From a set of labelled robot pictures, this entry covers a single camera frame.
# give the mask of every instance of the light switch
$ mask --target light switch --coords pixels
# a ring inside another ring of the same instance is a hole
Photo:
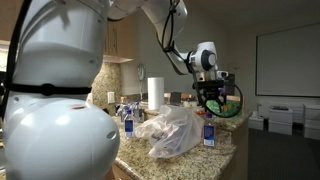
[[[108,92],[108,104],[115,103],[114,92]]]

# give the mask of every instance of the whiteboard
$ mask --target whiteboard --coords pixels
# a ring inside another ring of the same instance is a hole
[[[256,95],[320,97],[320,23],[256,40]]]

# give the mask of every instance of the paper towel roll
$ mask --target paper towel roll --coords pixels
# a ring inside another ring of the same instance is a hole
[[[164,104],[164,79],[163,77],[148,78],[148,108],[159,109]]]

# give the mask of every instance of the black strap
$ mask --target black strap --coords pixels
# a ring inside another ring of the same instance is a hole
[[[186,63],[186,66],[187,66],[187,69],[188,69],[188,72],[190,73],[190,74],[192,74],[192,71],[191,71],[191,67],[189,66],[189,61],[190,61],[190,56],[191,56],[191,53],[192,53],[192,51],[190,51],[189,53],[188,53],[188,55],[187,55],[187,59],[184,59],[183,61],[184,61],[184,63]]]
[[[81,95],[91,92],[91,87],[56,87],[52,84],[43,84],[41,86],[23,85],[23,84],[5,84],[6,89],[15,92],[37,93],[45,96],[53,94]]]

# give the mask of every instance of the blue label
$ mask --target blue label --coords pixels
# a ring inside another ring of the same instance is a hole
[[[203,127],[203,143],[206,146],[214,146],[214,127],[204,126]]]
[[[133,120],[125,120],[124,127],[125,132],[133,132]]]

